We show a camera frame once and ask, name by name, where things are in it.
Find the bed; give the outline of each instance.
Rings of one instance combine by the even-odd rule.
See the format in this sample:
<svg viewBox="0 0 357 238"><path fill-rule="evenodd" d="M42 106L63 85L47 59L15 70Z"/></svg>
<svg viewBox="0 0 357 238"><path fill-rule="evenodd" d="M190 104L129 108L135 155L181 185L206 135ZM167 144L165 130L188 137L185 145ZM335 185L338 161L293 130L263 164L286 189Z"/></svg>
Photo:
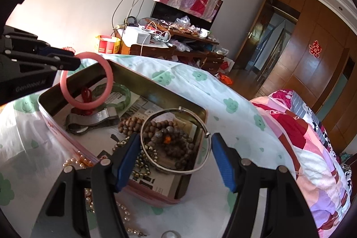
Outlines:
<svg viewBox="0 0 357 238"><path fill-rule="evenodd" d="M320 237L328 237L350 206L349 167L339 165L326 131L293 91L280 90L248 101L205 71L165 60L103 55L152 78L208 111L207 127L220 132L242 158L275 169L285 165L296 178ZM80 69L93 64L83 60ZM29 237L53 183L70 158L47 128L33 94L9 103L0 114L0 207L22 238ZM261 190L252 237L260 237L266 192ZM196 173L182 202L155 208L124 192L119 200L148 237L175 230L182 237L221 237L236 195L223 185L211 155ZM99 237L95 219L92 237Z"/></svg>

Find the desk drawer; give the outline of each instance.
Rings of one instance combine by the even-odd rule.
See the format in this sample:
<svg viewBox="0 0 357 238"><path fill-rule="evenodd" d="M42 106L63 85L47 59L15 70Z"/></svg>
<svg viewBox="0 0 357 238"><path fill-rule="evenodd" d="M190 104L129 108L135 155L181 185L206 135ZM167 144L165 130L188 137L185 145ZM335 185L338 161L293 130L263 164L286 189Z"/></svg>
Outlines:
<svg viewBox="0 0 357 238"><path fill-rule="evenodd" d="M223 62L224 56L219 57L207 57L206 62Z"/></svg>
<svg viewBox="0 0 357 238"><path fill-rule="evenodd" d="M206 70L206 71L210 71L210 70L218 70L219 67L222 65L222 62L219 61L212 61L212 62L205 62L201 69Z"/></svg>
<svg viewBox="0 0 357 238"><path fill-rule="evenodd" d="M147 47L147 46L143 46L142 47L142 56L163 56L163 57L167 57L167 56L172 56L172 53L174 52L175 47L171 47L171 48L153 48L153 47ZM132 45L130 47L130 55L140 55L140 51L141 51L141 46L140 45Z"/></svg>

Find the silver bangle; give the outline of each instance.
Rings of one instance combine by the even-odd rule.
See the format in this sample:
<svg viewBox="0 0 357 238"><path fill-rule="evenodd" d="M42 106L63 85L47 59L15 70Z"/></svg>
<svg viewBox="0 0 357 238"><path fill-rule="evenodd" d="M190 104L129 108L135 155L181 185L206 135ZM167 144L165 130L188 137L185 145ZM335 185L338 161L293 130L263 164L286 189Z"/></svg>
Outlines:
<svg viewBox="0 0 357 238"><path fill-rule="evenodd" d="M156 161L154 161L150 155L148 154L147 150L145 149L145 144L144 144L144 139L142 137L142 134L143 134L143 131L144 131L144 127L145 126L142 126L141 127L141 130L140 130L140 141L141 141L141 147L142 147L142 150L144 151L146 157L149 159L150 163L155 167L157 168L158 170L161 170L163 172L166 172L166 173L169 173L169 174L176 174L176 175L188 175L188 174L193 174L195 172L197 172L198 170L200 170L204 165L205 163L207 162L208 160L208 156L210 154L210 151L211 151L211 134L208 132L207 130L207 127L206 125L204 124L204 122L201 120L201 118L199 118L199 116L186 109L186 108L183 108L183 107L179 107L179 108L170 108L170 109L164 109L164 110L161 110L161 111L158 111L156 113L153 113L151 114L144 122L143 122L143 125L147 124L148 121L151 121L152 119L154 119L155 117L161 115L161 114L164 114L164 113L168 113L168 112L184 112L184 113L187 113L188 115L191 115L202 127L204 133L205 133L205 136L204 138L207 138L208 139L208 150L206 151L206 156L205 156L205 159L203 160L202 164L193 169L193 170L171 170L171 169L168 169L168 168L165 168L161 165L159 165Z"/></svg>

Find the green jade bangle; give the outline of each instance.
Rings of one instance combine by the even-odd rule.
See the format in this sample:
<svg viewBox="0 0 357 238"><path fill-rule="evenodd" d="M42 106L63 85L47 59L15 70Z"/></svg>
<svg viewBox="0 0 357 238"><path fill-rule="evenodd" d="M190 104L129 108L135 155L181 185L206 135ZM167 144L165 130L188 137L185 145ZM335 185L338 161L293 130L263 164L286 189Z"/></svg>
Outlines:
<svg viewBox="0 0 357 238"><path fill-rule="evenodd" d="M95 87L92 91L92 96L93 98L98 98L99 96L101 96L101 94L104 92L106 87L106 84L101 84L98 85L97 87ZM118 83L113 83L113 89L112 92L119 92L121 94L123 94L125 96L125 100L121 101L117 104L115 103L103 103L101 106L99 106L97 109L99 111L105 109L106 107L114 107L116 112L120 112L122 110L124 110L130 103L131 100L131 92L128 88L126 88L124 85L118 84Z"/></svg>

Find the red paper cutting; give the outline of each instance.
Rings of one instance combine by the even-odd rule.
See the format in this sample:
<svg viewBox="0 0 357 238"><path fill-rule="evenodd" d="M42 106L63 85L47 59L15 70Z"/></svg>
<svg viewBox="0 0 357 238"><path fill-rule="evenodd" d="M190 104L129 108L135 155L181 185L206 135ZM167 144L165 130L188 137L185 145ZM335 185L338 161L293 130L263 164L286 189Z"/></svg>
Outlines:
<svg viewBox="0 0 357 238"><path fill-rule="evenodd" d="M309 45L309 48L310 54L314 55L315 58L318 58L320 56L319 53L321 53L322 48L318 41L314 41L311 45Z"/></svg>

